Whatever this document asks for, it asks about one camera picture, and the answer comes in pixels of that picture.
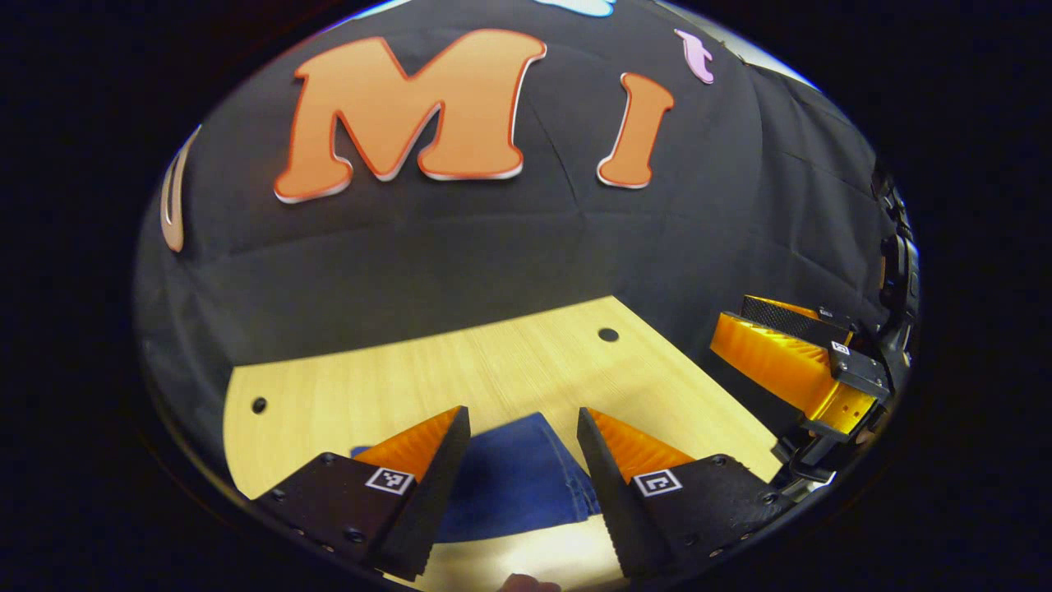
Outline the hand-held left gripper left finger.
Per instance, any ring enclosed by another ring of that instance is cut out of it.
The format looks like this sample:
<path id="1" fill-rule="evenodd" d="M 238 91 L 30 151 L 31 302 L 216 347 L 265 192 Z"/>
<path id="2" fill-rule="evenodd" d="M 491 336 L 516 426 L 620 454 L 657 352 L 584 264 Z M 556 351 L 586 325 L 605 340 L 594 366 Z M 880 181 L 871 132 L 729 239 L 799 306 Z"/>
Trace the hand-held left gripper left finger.
<path id="1" fill-rule="evenodd" d="M 426 569 L 471 438 L 463 405 L 356 457 L 324 452 L 252 508 L 341 566 L 416 580 Z"/>

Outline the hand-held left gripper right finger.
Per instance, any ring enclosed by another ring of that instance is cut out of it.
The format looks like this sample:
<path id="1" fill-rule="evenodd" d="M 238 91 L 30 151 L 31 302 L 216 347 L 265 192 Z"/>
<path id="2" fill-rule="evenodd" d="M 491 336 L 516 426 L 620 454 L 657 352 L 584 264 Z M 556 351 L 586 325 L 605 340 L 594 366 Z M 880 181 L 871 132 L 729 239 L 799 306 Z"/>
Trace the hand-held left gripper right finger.
<path id="1" fill-rule="evenodd" d="M 696 460 L 596 409 L 576 438 L 628 580 L 725 562 L 794 507 L 730 455 Z"/>

